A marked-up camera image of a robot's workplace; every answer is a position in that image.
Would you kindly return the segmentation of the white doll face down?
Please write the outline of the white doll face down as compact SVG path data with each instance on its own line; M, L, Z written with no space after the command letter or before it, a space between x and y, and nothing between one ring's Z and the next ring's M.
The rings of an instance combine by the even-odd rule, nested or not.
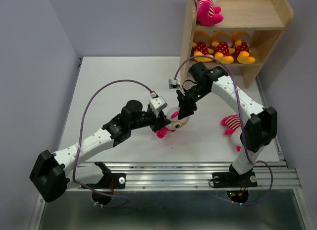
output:
M231 141L234 144L236 150L240 152L242 143L240 140L241 135L241 123L239 115L229 115L221 120L221 125L226 127L224 135L230 136Z
M164 126L159 131L156 132L156 135L158 138L162 139L167 135L168 132L175 132L176 130L182 128L184 125L187 124L190 117L187 116L185 118L179 119L178 118L179 111L180 111L179 107L170 108L167 111L166 117L170 121L170 124Z

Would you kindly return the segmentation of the orange bear polka dot toy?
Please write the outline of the orange bear polka dot toy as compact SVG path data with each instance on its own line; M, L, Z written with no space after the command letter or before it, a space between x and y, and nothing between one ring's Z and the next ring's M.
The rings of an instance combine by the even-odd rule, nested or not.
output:
M213 57L213 49L211 46L211 36L205 31L195 31L192 42L193 56L198 62L211 62Z

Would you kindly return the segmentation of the white glasses doll striped shirt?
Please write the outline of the white glasses doll striped shirt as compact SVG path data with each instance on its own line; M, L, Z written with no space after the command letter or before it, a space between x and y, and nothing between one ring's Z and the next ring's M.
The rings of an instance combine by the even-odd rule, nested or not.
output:
M217 0L194 0L198 22L203 26L215 26L224 20Z

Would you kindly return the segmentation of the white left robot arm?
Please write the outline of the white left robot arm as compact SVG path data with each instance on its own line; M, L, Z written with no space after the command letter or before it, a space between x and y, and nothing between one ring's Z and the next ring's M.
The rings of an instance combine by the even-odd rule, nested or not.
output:
M87 138L79 136L78 143L63 150L42 151L31 170L29 179L46 202L61 197L75 186L92 191L96 196L111 200L112 192L105 190L123 189L124 173L112 173L103 162L95 162L80 172L78 166L99 154L112 149L131 137L133 130L150 127L155 133L171 124L171 118L163 110L167 107L163 97L149 100L147 110L137 100L130 100L121 112Z

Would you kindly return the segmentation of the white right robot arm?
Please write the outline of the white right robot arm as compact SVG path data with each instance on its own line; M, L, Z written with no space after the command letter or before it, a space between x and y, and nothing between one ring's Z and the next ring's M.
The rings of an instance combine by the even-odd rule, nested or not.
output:
M273 107L265 108L239 89L232 72L219 64L212 69L202 62L189 69L195 85L187 90L177 90L179 118L194 114L196 103L209 93L216 94L237 114L241 124L240 141L242 149L232 163L228 180L233 185L240 185L261 153L277 134L277 111Z

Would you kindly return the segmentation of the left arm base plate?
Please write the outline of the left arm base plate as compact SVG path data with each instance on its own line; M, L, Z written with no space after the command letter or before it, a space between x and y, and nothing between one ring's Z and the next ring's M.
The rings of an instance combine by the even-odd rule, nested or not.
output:
M103 175L96 183L87 183L86 186L93 189L124 189L126 173L112 173Z

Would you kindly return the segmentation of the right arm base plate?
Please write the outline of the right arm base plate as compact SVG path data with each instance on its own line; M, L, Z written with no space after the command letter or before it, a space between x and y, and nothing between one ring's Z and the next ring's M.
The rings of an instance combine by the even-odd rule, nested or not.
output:
M257 187L257 178L254 172L238 175L232 172L214 172L209 181L213 188L240 188Z

